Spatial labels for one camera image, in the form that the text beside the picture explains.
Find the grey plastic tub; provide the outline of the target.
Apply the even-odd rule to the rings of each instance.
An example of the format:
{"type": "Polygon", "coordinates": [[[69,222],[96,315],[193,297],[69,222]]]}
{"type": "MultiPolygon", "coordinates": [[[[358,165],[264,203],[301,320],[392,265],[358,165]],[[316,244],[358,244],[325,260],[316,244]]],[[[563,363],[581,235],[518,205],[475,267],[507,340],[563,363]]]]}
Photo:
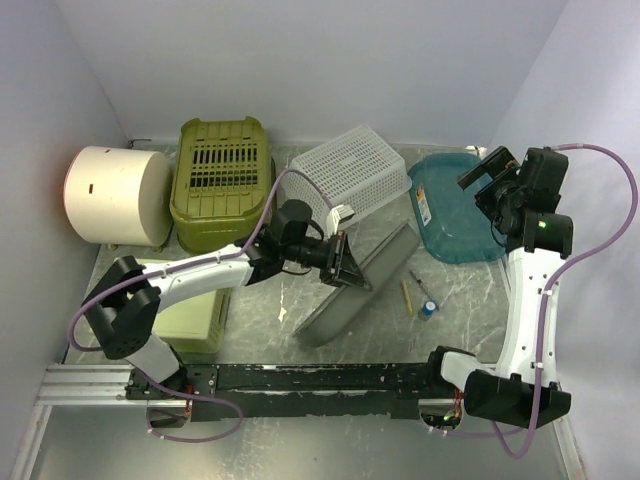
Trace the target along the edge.
{"type": "Polygon", "coordinates": [[[341,333],[377,299],[383,288],[415,253],[420,237],[408,222],[389,233],[364,259],[363,272],[371,289],[342,286],[328,297],[294,330],[292,338],[304,347],[323,346],[341,333]]]}

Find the translucent blue plastic container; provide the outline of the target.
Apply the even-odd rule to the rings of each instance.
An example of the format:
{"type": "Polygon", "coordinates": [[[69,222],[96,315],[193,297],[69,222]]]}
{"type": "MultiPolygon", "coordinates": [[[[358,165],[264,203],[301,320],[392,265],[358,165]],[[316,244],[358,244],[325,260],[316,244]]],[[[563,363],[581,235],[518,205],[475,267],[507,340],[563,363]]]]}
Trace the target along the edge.
{"type": "Polygon", "coordinates": [[[475,205],[474,195],[487,176],[463,190],[458,177],[476,166],[471,153],[436,153],[408,170],[409,196],[416,224],[428,253],[446,264],[493,262],[504,253],[504,237],[475,205]]]}

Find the white plastic tray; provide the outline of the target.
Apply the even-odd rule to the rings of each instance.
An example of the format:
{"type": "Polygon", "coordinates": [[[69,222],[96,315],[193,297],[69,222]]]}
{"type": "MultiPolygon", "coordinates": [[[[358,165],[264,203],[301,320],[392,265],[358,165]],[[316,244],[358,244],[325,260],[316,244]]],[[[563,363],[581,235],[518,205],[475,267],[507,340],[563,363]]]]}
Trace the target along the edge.
{"type": "Polygon", "coordinates": [[[350,226],[411,187],[404,159],[367,125],[297,156],[289,166],[313,182],[296,174],[286,175],[280,183],[283,198],[304,201],[322,227],[329,212],[324,197],[334,206],[353,208],[354,216],[346,222],[350,226]]]}

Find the olive green plastic tub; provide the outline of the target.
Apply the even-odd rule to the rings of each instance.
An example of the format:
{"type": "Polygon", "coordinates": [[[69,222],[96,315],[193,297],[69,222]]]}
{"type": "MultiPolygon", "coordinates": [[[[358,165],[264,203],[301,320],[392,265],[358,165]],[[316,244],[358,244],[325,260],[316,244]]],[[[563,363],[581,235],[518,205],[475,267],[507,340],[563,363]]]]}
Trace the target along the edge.
{"type": "Polygon", "coordinates": [[[169,204],[181,247],[199,255],[248,236],[275,208],[268,199],[275,177],[257,119],[186,122],[169,204]]]}

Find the pale yellow perforated basket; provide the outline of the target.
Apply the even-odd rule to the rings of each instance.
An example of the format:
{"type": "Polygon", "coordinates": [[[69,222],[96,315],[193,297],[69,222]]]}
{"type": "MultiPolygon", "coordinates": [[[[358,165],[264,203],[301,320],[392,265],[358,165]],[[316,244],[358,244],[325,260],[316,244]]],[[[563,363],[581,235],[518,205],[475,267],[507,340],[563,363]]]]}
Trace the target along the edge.
{"type": "Polygon", "coordinates": [[[179,353],[214,354],[222,346],[230,289],[212,291],[159,312],[152,332],[179,353]]]}

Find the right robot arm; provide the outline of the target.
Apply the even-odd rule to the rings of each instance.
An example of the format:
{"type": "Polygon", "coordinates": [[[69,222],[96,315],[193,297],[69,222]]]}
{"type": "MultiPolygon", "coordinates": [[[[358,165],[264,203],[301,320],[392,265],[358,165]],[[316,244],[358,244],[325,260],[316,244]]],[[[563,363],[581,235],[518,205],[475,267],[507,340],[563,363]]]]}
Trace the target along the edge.
{"type": "Polygon", "coordinates": [[[572,219],[557,213],[567,156],[528,149],[518,161],[504,146],[461,175],[467,188],[490,178],[475,204],[506,239],[510,286],[506,335],[494,367],[460,349],[438,347],[424,374],[426,390],[443,398],[457,389],[473,417],[526,428],[566,415],[572,396],[561,390],[555,355],[559,279],[573,250],[572,219]]]}

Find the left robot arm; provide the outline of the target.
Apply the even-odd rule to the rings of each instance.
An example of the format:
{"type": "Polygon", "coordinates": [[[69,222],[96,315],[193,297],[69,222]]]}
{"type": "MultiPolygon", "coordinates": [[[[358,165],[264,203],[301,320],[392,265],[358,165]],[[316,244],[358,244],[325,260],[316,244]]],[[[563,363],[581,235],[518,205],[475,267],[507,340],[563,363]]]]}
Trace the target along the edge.
{"type": "Polygon", "coordinates": [[[282,273],[287,262],[317,270],[325,285],[371,290],[346,232],[308,235],[318,227],[308,204],[288,200],[255,235],[216,252],[155,264],[122,257],[91,290],[82,314],[107,359],[127,361],[150,378],[162,398],[176,398],[187,385],[187,370],[153,331],[164,310],[205,293],[265,281],[282,273]]]}

